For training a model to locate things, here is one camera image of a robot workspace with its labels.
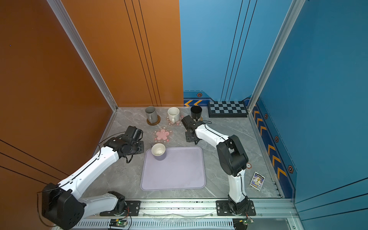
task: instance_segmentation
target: orange wall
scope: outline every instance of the orange wall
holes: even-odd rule
[[[47,1],[0,3],[0,142],[2,229],[47,229],[36,191],[77,170],[94,152],[112,111]],[[22,216],[14,224],[14,215]]]
[[[62,0],[118,106],[182,106],[179,0]]]

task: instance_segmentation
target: gray mug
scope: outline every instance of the gray mug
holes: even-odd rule
[[[148,122],[150,122],[151,124],[156,123],[158,120],[156,108],[153,106],[147,107],[146,116],[147,116]]]

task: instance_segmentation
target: cup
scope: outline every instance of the cup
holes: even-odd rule
[[[156,123],[158,120],[156,108],[153,106],[148,106],[146,108],[146,116],[148,122],[150,122],[151,124]]]
[[[201,114],[202,114],[202,107],[200,106],[192,106],[190,108],[190,114],[191,117],[195,120],[198,121],[201,118]]]
[[[169,115],[169,121],[171,123],[176,123],[180,120],[180,111],[177,107],[169,108],[167,114]]]
[[[166,154],[164,154],[165,150],[166,147],[161,143],[153,145],[151,149],[152,154],[156,158],[156,160],[163,160],[166,158]]]

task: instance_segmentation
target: black line on wall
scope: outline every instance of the black line on wall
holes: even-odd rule
[[[161,97],[160,97],[160,90],[159,90],[159,86],[157,85],[157,79],[156,79],[155,67],[154,67],[154,65],[153,65],[153,60],[152,60],[152,55],[151,55],[151,49],[149,48],[149,42],[148,42],[148,37],[147,37],[146,25],[144,24],[143,13],[142,13],[142,8],[141,8],[141,2],[140,2],[140,0],[138,0],[138,2],[139,2],[139,8],[140,8],[140,10],[141,10],[141,15],[142,15],[142,21],[143,21],[144,32],[146,33],[146,39],[147,39],[147,44],[148,44],[148,51],[149,51],[149,55],[151,56],[151,63],[152,63],[152,68],[153,68],[153,75],[154,75],[154,77],[155,77],[155,81],[156,81],[157,93],[158,93],[158,95],[159,95],[160,105],[162,106],[162,103],[161,103]]]
[[[32,180],[35,180],[35,181],[38,181],[38,182],[41,182],[41,183],[47,184],[47,183],[45,183],[45,182],[42,182],[42,181],[40,181],[40,180],[37,180],[37,179],[34,179],[34,178],[32,178],[32,177],[26,176],[26,175],[24,175],[24,174],[22,174],[22,173],[19,173],[19,172],[13,171],[13,170],[8,169],[8,168],[5,168],[5,167],[3,167],[3,166],[0,166],[0,167],[2,167],[3,169],[7,169],[7,170],[9,170],[9,171],[12,171],[13,173],[17,173],[17,174],[19,174],[19,175],[22,175],[22,176],[28,177],[28,178],[30,178],[30,179],[32,179]]]
[[[345,213],[349,213],[349,212],[363,211],[363,210],[367,210],[367,209],[368,208],[362,208],[362,209],[357,209],[357,210],[352,210],[352,211],[347,211],[347,212],[340,212],[340,213],[326,215],[326,216],[319,216],[319,217],[309,218],[309,219],[305,219],[305,220],[313,220],[313,219],[317,219],[317,218],[322,218],[322,217],[327,217],[327,216],[334,216],[334,215],[339,215],[339,214],[345,214]]]
[[[235,59],[234,59],[234,63],[233,63],[233,68],[231,70],[231,74],[230,74],[230,79],[229,79],[229,84],[227,86],[227,90],[226,90],[226,95],[225,95],[225,100],[226,100],[226,97],[227,97],[227,92],[229,90],[229,87],[230,87],[230,83],[231,83],[231,76],[233,74],[233,70],[234,70],[234,66],[235,66],[235,62],[236,62],[236,57],[238,55],[238,50],[239,50],[239,45],[240,45],[240,40],[241,40],[241,36],[243,35],[243,29],[244,29],[244,25],[245,25],[245,20],[247,19],[247,15],[248,15],[248,9],[249,9],[249,5],[250,5],[251,1],[249,0],[249,3],[248,3],[248,8],[247,8],[247,12],[245,14],[245,18],[244,18],[244,23],[243,23],[243,28],[241,29],[241,34],[240,34],[240,38],[239,38],[239,43],[238,43],[238,48],[236,49],[236,54],[235,54]]]
[[[231,87],[231,92],[230,92],[229,100],[230,100],[230,97],[231,97],[231,93],[233,92],[233,88],[234,88],[234,83],[235,83],[236,75],[238,74],[238,70],[239,70],[239,66],[240,66],[240,61],[241,61],[241,57],[243,56],[243,51],[244,51],[245,43],[247,42],[247,37],[248,37],[249,29],[250,29],[251,24],[252,24],[252,19],[253,19],[253,15],[254,15],[255,7],[256,7],[256,5],[257,5],[257,1],[258,1],[258,0],[256,0],[256,1],[255,1],[255,5],[254,5],[254,9],[253,9],[253,14],[252,14],[252,17],[251,17],[251,22],[249,23],[248,32],[247,32],[247,35],[245,36],[245,41],[244,41],[244,45],[243,45],[243,50],[241,51],[240,60],[239,60],[239,65],[238,65],[238,68],[236,69],[236,73],[235,73],[235,77],[234,77],[234,82],[233,82],[233,86]]]
[[[127,14],[128,14],[128,18],[129,18],[130,26],[131,26],[131,28],[132,28],[132,32],[133,32],[133,36],[134,36],[134,40],[135,40],[135,45],[137,46],[137,51],[138,51],[139,59],[141,60],[141,65],[142,65],[142,69],[143,69],[144,77],[145,77],[145,79],[146,79],[146,83],[147,83],[147,88],[148,88],[149,96],[150,96],[150,98],[151,98],[151,102],[152,102],[152,105],[153,105],[153,100],[152,100],[151,91],[149,90],[149,86],[148,86],[148,81],[147,81],[146,73],[145,73],[144,68],[143,68],[143,62],[142,62],[142,59],[141,59],[141,55],[140,55],[140,53],[139,53],[137,40],[135,39],[135,35],[134,35],[134,31],[133,31],[132,22],[131,22],[131,20],[130,20],[130,16],[129,16],[129,12],[128,12],[128,7],[127,7],[127,3],[125,2],[125,0],[124,0],[124,4],[125,4],[125,8],[127,9]]]
[[[40,171],[41,173],[44,173],[44,174],[49,175],[49,176],[51,176],[51,177],[54,177],[53,175],[50,175],[50,174],[48,174],[48,173],[46,173],[46,172],[44,172],[44,171],[41,171],[41,170],[39,170],[39,169],[36,169],[35,167],[32,167],[32,166],[30,166],[29,164],[26,164],[26,163],[24,163],[24,162],[21,162],[20,160],[17,160],[17,159],[15,159],[15,158],[11,157],[11,156],[8,156],[8,155],[6,155],[6,154],[4,154],[4,153],[2,153],[2,152],[0,152],[0,154],[2,154],[2,155],[4,155],[4,156],[7,156],[8,158],[11,158],[11,159],[13,159],[13,160],[16,160],[16,161],[18,161],[18,162],[20,162],[20,163],[22,163],[22,164],[25,164],[25,165],[27,165],[27,166],[29,166],[29,167],[31,167],[31,168],[33,168],[33,169],[37,170],[37,171]]]
[[[26,154],[26,155],[28,155],[28,156],[30,156],[30,157],[32,157],[32,158],[34,158],[34,159],[38,160],[39,162],[42,162],[42,163],[44,163],[45,165],[48,165],[48,166],[50,166],[51,168],[56,169],[57,171],[59,171],[59,172],[61,172],[61,173],[64,173],[65,175],[67,175],[67,176],[68,176],[68,174],[66,174],[65,172],[63,172],[63,171],[61,171],[61,170],[58,170],[57,168],[55,168],[55,167],[53,167],[53,166],[51,166],[51,165],[49,165],[49,164],[47,164],[47,163],[43,162],[42,160],[37,159],[36,157],[34,157],[34,156],[32,156],[32,155],[30,155],[30,154],[28,154],[28,153],[26,153],[26,152],[24,152],[24,151],[22,151],[22,150],[18,149],[17,147],[14,147],[13,145],[11,145],[11,144],[9,144],[9,143],[7,143],[7,142],[5,142],[5,141],[1,140],[1,139],[0,139],[0,141],[1,141],[1,142],[3,142],[3,143],[5,143],[5,144],[7,144],[7,145],[9,145],[9,146],[11,146],[11,147],[13,147],[13,148],[15,148],[15,149],[16,149],[16,150],[18,150],[18,151],[21,151],[22,153],[24,153],[24,154]]]
[[[241,12],[241,7],[242,7],[242,5],[243,5],[243,0],[241,0],[240,10],[239,10],[239,16],[238,16],[238,21],[236,22],[235,33],[234,33],[234,38],[233,38],[233,44],[231,45],[230,57],[229,57],[229,62],[228,62],[228,64],[227,64],[227,69],[226,69],[226,74],[225,74],[225,80],[224,80],[224,86],[222,86],[222,92],[221,92],[221,99],[220,99],[220,100],[222,100],[222,94],[224,93],[225,82],[226,82],[226,75],[227,75],[227,71],[228,71],[228,69],[229,69],[231,53],[233,52],[233,46],[234,46],[234,41],[235,41],[235,35],[236,35],[236,30],[237,30],[237,28],[238,28],[238,23],[239,23],[239,18],[240,18],[240,12]]]
[[[358,182],[364,181],[364,180],[366,180],[366,179],[368,179],[368,177],[366,177],[366,178],[364,178],[364,179],[361,179],[361,180],[357,180],[357,181],[355,181],[355,182],[353,182],[353,183],[350,183],[350,184],[347,184],[347,185],[344,185],[344,186],[338,187],[338,188],[336,188],[336,189],[333,189],[333,190],[330,190],[330,191],[327,191],[327,192],[321,193],[321,194],[319,194],[319,195],[316,195],[316,196],[313,196],[313,197],[309,197],[308,199],[304,199],[304,200],[302,200],[302,201],[298,201],[298,202],[296,202],[295,204],[298,204],[298,203],[300,203],[300,202],[307,201],[307,200],[312,199],[312,198],[315,198],[315,197],[317,197],[317,196],[320,196],[320,195],[323,195],[323,194],[326,194],[326,193],[329,193],[329,192],[332,192],[332,191],[338,190],[338,189],[340,189],[340,188],[343,188],[343,187],[346,187],[346,186],[349,186],[349,185],[352,185],[352,184],[355,184],[355,183],[358,183]]]
[[[322,206],[331,205],[331,204],[334,204],[334,203],[339,203],[341,201],[347,201],[347,200],[354,199],[354,198],[357,198],[357,197],[362,197],[362,196],[365,196],[365,195],[368,195],[368,193],[365,193],[365,194],[362,194],[362,195],[358,195],[358,196],[354,196],[354,197],[350,197],[350,198],[346,198],[346,199],[342,199],[342,200],[335,201],[335,202],[331,202],[331,203],[328,203],[328,204],[325,204],[325,205],[320,205],[320,206],[317,206],[317,207],[314,207],[314,208],[308,208],[306,210],[299,211],[299,212],[304,212],[304,211],[308,211],[308,210],[311,210],[311,209],[319,208],[319,207],[322,207]]]
[[[136,22],[137,22],[137,26],[138,26],[139,36],[141,37],[141,43],[142,43],[142,48],[143,48],[144,57],[146,58],[146,63],[147,63],[147,68],[148,68],[148,73],[149,73],[149,78],[151,79],[151,85],[152,85],[153,95],[155,96],[156,105],[158,105],[158,103],[157,103],[157,98],[156,98],[156,93],[155,93],[155,88],[153,87],[153,81],[152,81],[152,77],[151,77],[151,71],[149,70],[149,66],[148,66],[148,61],[147,61],[146,51],[144,50],[144,45],[143,45],[143,40],[142,40],[141,30],[139,29],[138,19],[137,19],[137,15],[136,15],[136,13],[135,13],[135,8],[134,8],[133,0],[131,0],[131,1],[132,1],[132,5],[133,5],[133,10],[134,10],[134,15],[135,15],[135,20],[136,20]]]

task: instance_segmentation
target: blue wall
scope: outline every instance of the blue wall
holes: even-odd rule
[[[367,12],[368,1],[305,1],[261,94],[295,164],[307,230],[363,227],[367,214],[337,215],[368,208],[368,180],[354,183],[368,177]]]
[[[229,100],[230,93],[231,100],[243,100],[252,94],[291,0],[241,3],[180,0],[184,91],[204,91],[214,100]]]

